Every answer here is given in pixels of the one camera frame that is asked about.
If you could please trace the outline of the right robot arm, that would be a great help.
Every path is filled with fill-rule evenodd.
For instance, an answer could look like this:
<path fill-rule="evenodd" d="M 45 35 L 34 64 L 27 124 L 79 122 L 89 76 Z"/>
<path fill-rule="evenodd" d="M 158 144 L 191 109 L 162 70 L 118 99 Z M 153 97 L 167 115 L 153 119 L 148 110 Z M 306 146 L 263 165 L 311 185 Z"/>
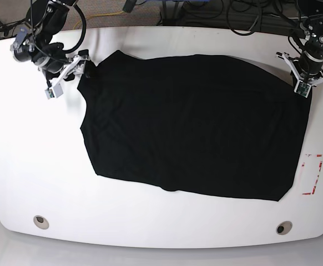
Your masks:
<path fill-rule="evenodd" d="M 64 44 L 52 42 L 59 33 L 73 8 L 80 16 L 82 31 L 75 46 L 64 49 Z M 73 65 L 70 54 L 80 48 L 87 32 L 87 20 L 77 1 L 30 1 L 30 8 L 10 50 L 18 62 L 31 61 L 43 73 L 48 86 L 62 71 Z"/>

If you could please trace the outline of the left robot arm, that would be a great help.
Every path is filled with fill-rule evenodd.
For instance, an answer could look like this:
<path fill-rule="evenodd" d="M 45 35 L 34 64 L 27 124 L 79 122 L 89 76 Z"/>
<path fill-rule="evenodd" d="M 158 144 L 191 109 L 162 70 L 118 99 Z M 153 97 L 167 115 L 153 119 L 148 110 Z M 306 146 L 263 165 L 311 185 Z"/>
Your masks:
<path fill-rule="evenodd" d="M 277 52 L 276 56 L 291 69 L 294 92 L 308 94 L 312 87 L 323 83 L 323 1 L 295 1 L 299 17 L 285 16 L 273 1 L 276 14 L 292 26 L 288 39 L 300 49 L 299 57 Z"/>

